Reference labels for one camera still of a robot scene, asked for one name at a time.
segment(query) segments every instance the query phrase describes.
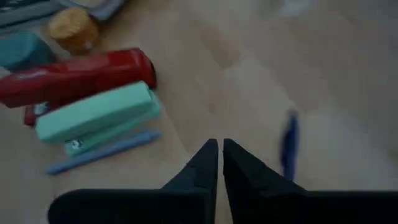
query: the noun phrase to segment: blue pen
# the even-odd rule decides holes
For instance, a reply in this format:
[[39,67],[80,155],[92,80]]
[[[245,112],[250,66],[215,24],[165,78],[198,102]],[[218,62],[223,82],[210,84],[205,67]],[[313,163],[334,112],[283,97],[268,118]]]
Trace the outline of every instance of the blue pen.
[[49,166],[47,168],[47,174],[48,175],[57,175],[61,172],[65,172],[72,168],[82,166],[89,162],[93,162],[98,159],[112,156],[117,153],[126,151],[128,149],[132,149],[134,147],[138,147],[138,146],[150,143],[150,142],[156,140],[157,138],[159,138],[161,135],[162,135],[162,133],[159,130],[141,131],[141,132],[133,135],[133,137],[119,141],[119,142],[113,144],[112,146],[94,150],[91,152],[87,152],[80,156],[74,157],[66,162],[63,162],[61,164]]
[[289,112],[289,122],[280,144],[280,163],[284,170],[284,177],[294,180],[295,160],[299,149],[299,121],[298,114]]

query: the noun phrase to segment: gray object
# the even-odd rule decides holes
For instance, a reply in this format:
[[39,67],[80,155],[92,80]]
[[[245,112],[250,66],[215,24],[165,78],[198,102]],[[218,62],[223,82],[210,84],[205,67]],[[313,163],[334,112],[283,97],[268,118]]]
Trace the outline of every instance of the gray object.
[[126,0],[106,0],[97,7],[85,7],[69,0],[57,1],[66,7],[82,7],[86,9],[90,15],[97,18],[97,20],[105,21],[109,19]]
[[72,168],[85,165],[89,162],[97,161],[98,159],[112,156],[117,153],[126,151],[128,149],[150,143],[159,138],[161,135],[162,133],[159,130],[139,132],[135,134],[133,137],[127,140],[119,141],[110,147],[105,147],[103,149],[97,149],[91,152],[87,152],[85,154],[82,154],[81,156],[74,157],[73,159],[70,159],[61,164],[52,165],[47,168],[47,174],[57,175],[61,172],[65,172]]
[[0,3],[0,34],[43,23],[64,8],[51,0],[5,0]]

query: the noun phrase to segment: light blue pen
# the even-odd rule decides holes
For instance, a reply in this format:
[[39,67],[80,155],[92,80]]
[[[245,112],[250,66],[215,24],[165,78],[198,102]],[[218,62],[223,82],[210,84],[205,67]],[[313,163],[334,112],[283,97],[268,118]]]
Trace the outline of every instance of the light blue pen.
[[72,168],[85,165],[89,162],[102,159],[107,156],[112,156],[117,153],[132,149],[147,143],[150,143],[159,138],[162,133],[159,130],[154,131],[141,131],[132,137],[119,141],[112,146],[105,147],[102,149],[86,152],[80,156],[71,158],[70,160],[61,164],[51,165],[47,168],[48,175],[57,175],[61,172],[65,172]]

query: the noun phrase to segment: teal container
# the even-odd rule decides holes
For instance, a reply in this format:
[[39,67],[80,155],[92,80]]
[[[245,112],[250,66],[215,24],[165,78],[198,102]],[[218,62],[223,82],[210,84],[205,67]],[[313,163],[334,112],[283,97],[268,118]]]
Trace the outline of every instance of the teal container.
[[54,63],[56,57],[50,47],[31,32],[19,32],[0,38],[0,67],[10,72]]

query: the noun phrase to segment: yellow object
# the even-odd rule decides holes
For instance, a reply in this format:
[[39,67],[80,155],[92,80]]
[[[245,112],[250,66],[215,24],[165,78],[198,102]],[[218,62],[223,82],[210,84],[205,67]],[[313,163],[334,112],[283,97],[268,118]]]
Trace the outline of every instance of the yellow object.
[[98,26],[88,13],[72,7],[59,12],[49,23],[50,37],[72,54],[91,49],[98,38]]

